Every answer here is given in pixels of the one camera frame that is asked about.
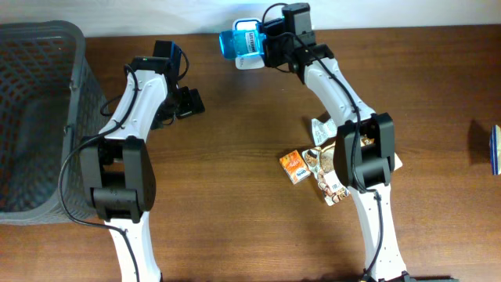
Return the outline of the silver foil snack packet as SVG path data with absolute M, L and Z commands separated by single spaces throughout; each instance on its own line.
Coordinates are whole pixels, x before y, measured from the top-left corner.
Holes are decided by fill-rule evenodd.
M 312 137 L 316 146 L 323 145 L 328 139 L 337 136 L 337 126 L 331 118 L 325 122 L 313 118 L 312 119 Z

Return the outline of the small orange snack packet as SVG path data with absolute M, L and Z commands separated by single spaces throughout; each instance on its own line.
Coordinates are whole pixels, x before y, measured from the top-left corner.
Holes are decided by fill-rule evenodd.
M 294 185 L 311 175 L 311 171 L 297 150 L 281 157 L 279 163 Z

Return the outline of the beige PanTree snack pouch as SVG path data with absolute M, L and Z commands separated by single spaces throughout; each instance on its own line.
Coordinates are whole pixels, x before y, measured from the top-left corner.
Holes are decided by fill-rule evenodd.
M 304 150 L 301 153 L 310 172 L 317 180 L 320 192 L 328 206 L 333 206 L 350 196 L 349 190 L 341 184 L 334 170 L 335 143 Z

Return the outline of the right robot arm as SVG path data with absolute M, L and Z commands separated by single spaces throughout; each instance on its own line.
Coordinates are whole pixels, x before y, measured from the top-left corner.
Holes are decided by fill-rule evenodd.
M 316 94 L 337 128 L 333 165 L 359 217 L 366 254 L 362 280 L 409 281 L 391 213 L 394 122 L 356 95 L 330 48 L 316 42 L 309 4 L 282 3 L 280 8 L 280 18 L 263 20 L 258 28 L 266 36 L 263 60 L 267 67 L 287 64 Z

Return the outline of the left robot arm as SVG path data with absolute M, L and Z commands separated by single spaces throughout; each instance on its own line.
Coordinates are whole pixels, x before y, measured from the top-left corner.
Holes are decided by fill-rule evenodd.
M 197 89 L 179 84 L 188 68 L 171 41 L 135 57 L 124 67 L 127 85 L 110 120 L 78 150 L 86 201 L 110 231 L 123 281 L 163 279 L 150 235 L 157 185 L 146 141 L 151 131 L 205 111 Z

